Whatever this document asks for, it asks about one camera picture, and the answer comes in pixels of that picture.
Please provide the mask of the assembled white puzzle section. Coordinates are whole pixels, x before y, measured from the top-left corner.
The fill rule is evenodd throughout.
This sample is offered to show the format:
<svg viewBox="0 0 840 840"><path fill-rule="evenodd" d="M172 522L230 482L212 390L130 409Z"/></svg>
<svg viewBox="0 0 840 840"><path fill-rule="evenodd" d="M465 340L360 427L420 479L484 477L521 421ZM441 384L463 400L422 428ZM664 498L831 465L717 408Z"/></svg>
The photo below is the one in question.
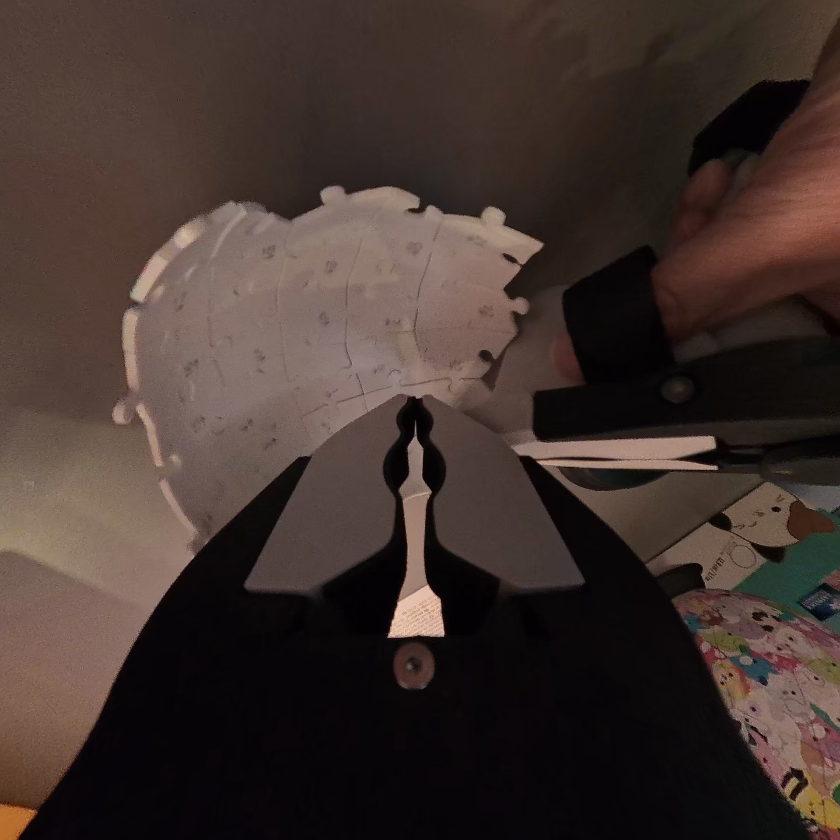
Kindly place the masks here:
<svg viewBox="0 0 840 840"><path fill-rule="evenodd" d="M285 219L230 202L150 258L122 320L127 395L196 553L294 460L394 396L466 411L529 304L543 243L392 186L322 190Z"/></svg>

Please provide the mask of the white instruction leaflet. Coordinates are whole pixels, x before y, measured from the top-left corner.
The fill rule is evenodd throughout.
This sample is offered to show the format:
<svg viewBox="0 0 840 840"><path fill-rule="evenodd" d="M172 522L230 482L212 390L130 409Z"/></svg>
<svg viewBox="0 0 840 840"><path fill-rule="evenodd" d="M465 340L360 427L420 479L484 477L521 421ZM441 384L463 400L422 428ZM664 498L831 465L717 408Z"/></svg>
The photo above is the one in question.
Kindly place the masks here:
<svg viewBox="0 0 840 840"><path fill-rule="evenodd" d="M397 603L389 638L444 636L442 602L428 584Z"/></svg>

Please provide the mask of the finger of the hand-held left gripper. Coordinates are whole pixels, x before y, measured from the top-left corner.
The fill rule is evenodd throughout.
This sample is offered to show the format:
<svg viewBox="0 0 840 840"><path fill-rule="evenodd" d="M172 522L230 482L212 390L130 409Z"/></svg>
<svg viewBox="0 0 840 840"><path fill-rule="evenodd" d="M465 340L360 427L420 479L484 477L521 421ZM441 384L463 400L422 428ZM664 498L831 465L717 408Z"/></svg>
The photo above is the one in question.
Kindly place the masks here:
<svg viewBox="0 0 840 840"><path fill-rule="evenodd" d="M514 444L520 456L543 466L572 469L649 471L718 470L718 443L712 436L643 437Z"/></svg>

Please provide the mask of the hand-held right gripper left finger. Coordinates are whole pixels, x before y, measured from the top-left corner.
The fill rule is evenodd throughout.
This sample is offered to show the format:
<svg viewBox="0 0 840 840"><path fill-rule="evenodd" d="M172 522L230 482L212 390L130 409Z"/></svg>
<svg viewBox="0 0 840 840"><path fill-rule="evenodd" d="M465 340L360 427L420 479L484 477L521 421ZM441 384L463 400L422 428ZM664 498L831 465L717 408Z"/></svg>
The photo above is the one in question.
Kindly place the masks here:
<svg viewBox="0 0 840 840"><path fill-rule="evenodd" d="M250 572L256 594L313 595L376 557L407 571L400 487L412 440L412 398L395 396L341 428L307 462Z"/></svg>

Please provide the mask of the colourful puzzle box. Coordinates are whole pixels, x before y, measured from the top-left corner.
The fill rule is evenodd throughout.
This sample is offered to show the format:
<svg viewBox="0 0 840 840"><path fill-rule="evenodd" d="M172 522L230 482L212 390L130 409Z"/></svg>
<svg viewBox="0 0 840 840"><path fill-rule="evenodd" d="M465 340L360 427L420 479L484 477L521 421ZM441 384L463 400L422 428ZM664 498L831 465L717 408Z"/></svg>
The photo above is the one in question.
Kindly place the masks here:
<svg viewBox="0 0 840 840"><path fill-rule="evenodd" d="M838 838L838 501L763 483L647 568L759 766L813 838Z"/></svg>

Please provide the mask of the person's left hand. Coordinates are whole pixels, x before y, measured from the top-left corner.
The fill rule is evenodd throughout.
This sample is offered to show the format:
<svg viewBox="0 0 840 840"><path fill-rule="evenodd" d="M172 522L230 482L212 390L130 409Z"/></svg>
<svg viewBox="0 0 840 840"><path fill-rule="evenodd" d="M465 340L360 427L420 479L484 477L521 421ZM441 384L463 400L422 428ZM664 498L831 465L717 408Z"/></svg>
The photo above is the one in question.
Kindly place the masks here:
<svg viewBox="0 0 840 840"><path fill-rule="evenodd" d="M839 313L839 26L800 106L730 198L721 161L689 181L672 244L652 275L669 337L690 336L786 298Z"/></svg>

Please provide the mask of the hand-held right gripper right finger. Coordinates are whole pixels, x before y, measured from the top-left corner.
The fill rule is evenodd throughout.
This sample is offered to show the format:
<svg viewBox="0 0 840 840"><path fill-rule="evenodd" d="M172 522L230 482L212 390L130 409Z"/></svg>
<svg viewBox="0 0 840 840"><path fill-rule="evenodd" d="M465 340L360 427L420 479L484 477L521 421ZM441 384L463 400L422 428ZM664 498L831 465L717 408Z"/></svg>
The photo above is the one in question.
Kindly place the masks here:
<svg viewBox="0 0 840 840"><path fill-rule="evenodd" d="M421 398L423 479L436 545L517 592L579 589L584 576L520 457L497 433Z"/></svg>

